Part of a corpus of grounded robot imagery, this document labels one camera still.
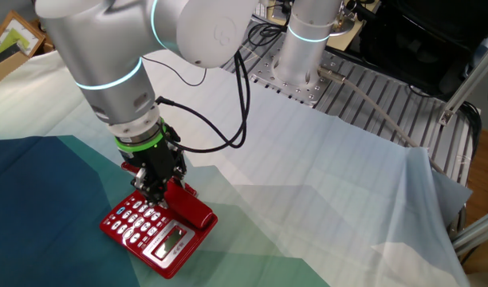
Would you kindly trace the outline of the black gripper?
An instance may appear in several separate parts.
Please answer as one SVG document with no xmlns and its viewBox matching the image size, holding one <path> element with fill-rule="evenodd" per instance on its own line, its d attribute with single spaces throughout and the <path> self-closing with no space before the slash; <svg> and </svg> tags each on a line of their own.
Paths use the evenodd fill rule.
<svg viewBox="0 0 488 287">
<path fill-rule="evenodd" d="M 141 143 L 122 143 L 122 156 L 126 163 L 138 169 L 132 185 L 149 206 L 158 206 L 164 201 L 171 178 L 182 188 L 186 187 L 187 166 L 183 150 L 175 146 L 180 141 L 176 131 L 165 123 L 157 123 L 153 129 L 155 134 Z"/>
</svg>

